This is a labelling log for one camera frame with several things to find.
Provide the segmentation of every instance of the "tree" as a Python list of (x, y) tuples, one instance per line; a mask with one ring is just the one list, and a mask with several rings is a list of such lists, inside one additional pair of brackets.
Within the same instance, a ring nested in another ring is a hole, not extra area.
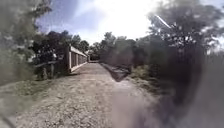
[(71, 40), (71, 45), (75, 48), (78, 48), (80, 41), (81, 37), (79, 35), (74, 35)]
[(214, 37), (221, 34), (222, 29), (218, 27), (217, 21), (222, 17), (223, 13), (213, 6), (175, 0), (161, 6), (156, 16), (151, 14), (150, 35), (159, 36), (168, 45), (172, 52), (170, 65), (177, 65), (182, 71), (173, 72), (180, 81), (189, 81), (193, 69), (199, 71), (203, 56), (215, 41)]
[(191, 99), (186, 97), (188, 92), (194, 95), (207, 51), (217, 42), (215, 37), (222, 34), (218, 20), (223, 16), (221, 10), (197, 0), (172, 0), (151, 13), (149, 37), (154, 48), (149, 56), (149, 74), (177, 83), (174, 86), (176, 104), (188, 102)]
[(89, 49), (89, 43), (85, 40), (79, 43), (78, 49), (82, 52), (86, 52)]
[(46, 9), (49, 6), (46, 1), (1, 1), (0, 70), (4, 73), (1, 74), (0, 84), (32, 76), (27, 61), (33, 54), (28, 47), (38, 31), (35, 20), (50, 11)]

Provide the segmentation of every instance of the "dirt path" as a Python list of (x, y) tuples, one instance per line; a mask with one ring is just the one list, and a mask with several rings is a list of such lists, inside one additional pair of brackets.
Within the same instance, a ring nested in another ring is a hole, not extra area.
[(13, 119), (16, 127), (159, 127), (150, 109), (156, 100), (128, 80), (115, 82), (97, 63), (86, 64), (55, 83), (48, 97)]

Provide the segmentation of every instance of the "ground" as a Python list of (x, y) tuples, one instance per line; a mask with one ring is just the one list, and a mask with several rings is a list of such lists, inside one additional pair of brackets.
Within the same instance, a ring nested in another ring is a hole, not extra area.
[(151, 109), (156, 98), (128, 79), (116, 82), (98, 63), (54, 80), (43, 94), (30, 107), (10, 115), (17, 128), (160, 127)]

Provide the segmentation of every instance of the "grass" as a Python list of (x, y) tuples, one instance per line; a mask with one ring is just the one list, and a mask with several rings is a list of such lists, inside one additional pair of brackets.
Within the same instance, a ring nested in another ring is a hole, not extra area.
[(132, 69), (131, 78), (141, 78), (147, 80), (149, 67), (147, 65), (138, 66)]

